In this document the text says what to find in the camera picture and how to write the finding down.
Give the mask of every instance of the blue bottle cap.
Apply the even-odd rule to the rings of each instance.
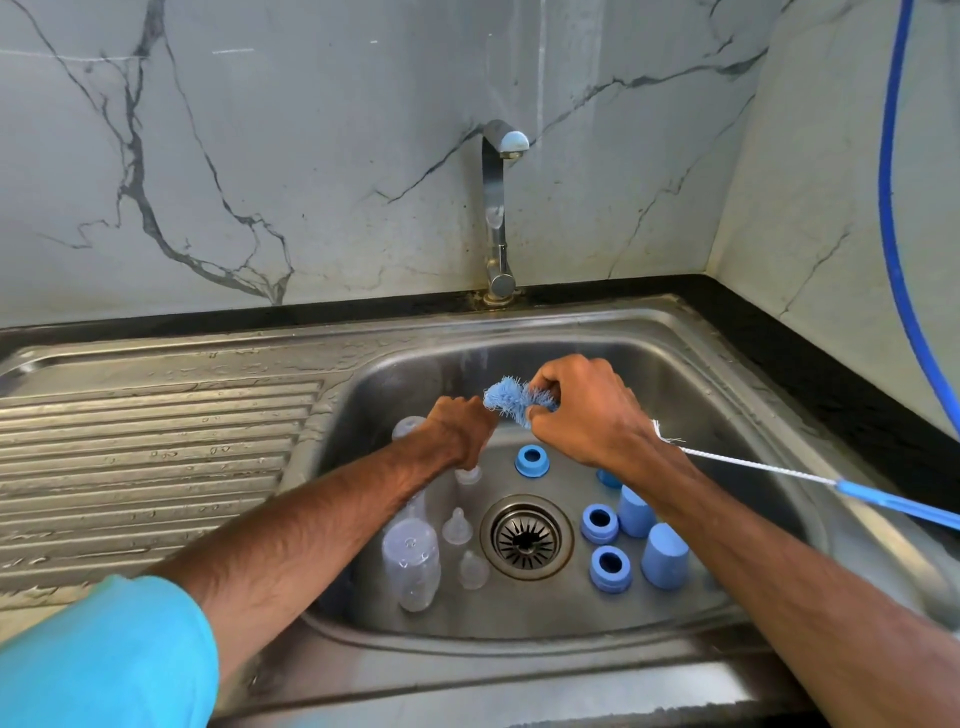
[[[630,559],[616,546],[600,546],[590,556],[590,581],[601,592],[620,594],[633,580]]]
[[[597,480],[608,488],[619,488],[623,485],[623,483],[616,479],[613,473],[608,473],[607,471],[597,471]]]
[[[541,477],[550,470],[550,458],[539,445],[524,445],[516,454],[516,470],[524,477]]]
[[[640,569],[660,589],[680,589],[686,582],[690,547],[666,523],[650,529]]]
[[[620,529],[616,514],[609,505],[594,503],[584,509],[580,519],[580,531],[592,544],[609,544]]]
[[[620,519],[620,530],[635,539],[645,539],[657,524],[654,509],[627,486],[620,489],[616,515]]]

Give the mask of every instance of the marble backsplash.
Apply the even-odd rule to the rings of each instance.
[[[705,269],[793,0],[0,0],[0,327]]]
[[[887,278],[877,161],[900,0],[796,0],[765,59],[708,271],[956,436]],[[960,3],[918,0],[893,166],[903,274],[960,388]]]

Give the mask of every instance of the hand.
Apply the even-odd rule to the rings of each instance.
[[[618,473],[625,460],[636,462],[640,448],[660,442],[633,391],[606,359],[572,354],[549,361],[530,386],[549,390],[560,403],[552,413],[537,405],[527,410],[534,434],[584,465]]]
[[[480,452],[490,441],[498,420],[499,416],[487,409],[479,397],[471,400],[440,397],[424,424],[442,427],[454,436],[462,452],[456,467],[468,471],[476,467]]]

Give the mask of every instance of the stainless steel sink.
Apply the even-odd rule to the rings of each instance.
[[[530,378],[545,360],[575,352],[610,360],[666,432],[683,436],[700,449],[734,457],[769,456],[756,437],[750,437],[749,428],[744,430],[738,423],[727,399],[716,396],[710,382],[673,352],[644,341],[624,341],[616,333],[519,331],[397,354],[358,373],[326,440],[320,470],[325,473],[383,447],[398,420],[410,414],[425,415],[437,397],[480,394],[507,374]],[[625,595],[606,595],[594,589],[588,568],[596,546],[580,534],[579,523],[592,503],[607,503],[615,509],[617,493],[602,485],[594,471],[550,448],[547,474],[536,479],[524,477],[514,465],[516,454],[523,445],[535,442],[522,427],[504,424],[482,457],[484,477],[479,483],[459,486],[448,473],[427,488],[428,516],[438,533],[456,506],[464,509],[475,531],[466,546],[441,544],[444,579],[430,609],[409,614],[396,606],[387,588],[377,538],[318,602],[316,613],[376,631],[532,640],[678,622],[730,606],[729,598],[695,558],[688,584],[676,593],[656,589],[639,574]],[[798,497],[794,483],[712,461],[701,465],[759,514],[798,538],[824,547],[819,517]],[[456,578],[459,559],[470,547],[476,553],[493,551],[494,565],[500,563],[491,549],[495,534],[480,526],[506,497],[516,497],[519,503],[542,498],[561,511],[557,519],[551,519],[557,527],[544,521],[543,528],[557,541],[555,548],[564,550],[564,565],[536,580],[517,579],[494,569],[486,587],[469,592]],[[644,543],[626,536],[616,541],[634,565],[639,563]],[[527,565],[532,568],[534,562],[528,560]]]
[[[34,348],[0,365],[0,639],[104,574],[136,573],[381,447],[437,396],[479,394],[570,352],[608,358],[664,433],[694,448],[888,487],[671,298]],[[480,483],[444,475],[428,486],[429,518],[439,527],[461,505],[480,553],[503,509],[549,516],[561,568],[535,579],[497,568],[468,593],[455,578],[463,547],[443,545],[441,590],[409,615],[384,592],[374,539],[223,686],[215,722],[673,725],[808,705],[699,562],[676,593],[639,574],[623,595],[597,593],[579,519],[614,493],[553,451],[545,477],[521,477],[513,460],[530,442],[501,426]],[[906,517],[819,485],[697,465],[893,598],[960,627],[958,565]],[[617,545],[636,565],[642,543]]]

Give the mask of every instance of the blue brush handle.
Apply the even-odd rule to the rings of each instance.
[[[889,508],[892,511],[900,511],[908,516],[914,516],[924,521],[933,521],[947,528],[953,528],[960,531],[960,515],[950,513],[942,508],[934,508],[932,505],[923,505],[916,500],[909,500],[905,497],[892,496],[889,493],[878,491],[874,488],[868,488],[865,485],[851,483],[849,480],[838,480],[837,490],[846,496],[855,497],[881,508]]]

